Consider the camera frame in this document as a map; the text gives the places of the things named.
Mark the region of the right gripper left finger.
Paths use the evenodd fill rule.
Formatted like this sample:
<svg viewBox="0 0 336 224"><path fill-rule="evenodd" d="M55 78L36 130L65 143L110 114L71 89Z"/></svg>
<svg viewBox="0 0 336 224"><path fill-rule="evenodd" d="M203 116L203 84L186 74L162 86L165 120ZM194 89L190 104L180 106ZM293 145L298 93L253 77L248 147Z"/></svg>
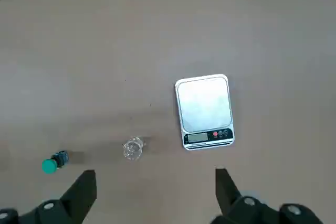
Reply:
<svg viewBox="0 0 336 224"><path fill-rule="evenodd" d="M50 199L23 215L14 208L1 209L1 223L83 223L97 199L96 172L84 171L58 199Z"/></svg>

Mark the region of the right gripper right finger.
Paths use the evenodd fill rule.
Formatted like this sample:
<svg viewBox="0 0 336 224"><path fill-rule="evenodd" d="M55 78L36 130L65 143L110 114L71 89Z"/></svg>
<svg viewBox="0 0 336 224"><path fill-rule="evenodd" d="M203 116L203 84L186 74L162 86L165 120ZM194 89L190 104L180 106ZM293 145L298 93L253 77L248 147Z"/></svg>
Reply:
<svg viewBox="0 0 336 224"><path fill-rule="evenodd" d="M212 223L233 224L318 224L322 221L308 207L283 204L278 210L270 208L252 196L243 196L225 168L215 170L216 198L222 214Z"/></svg>

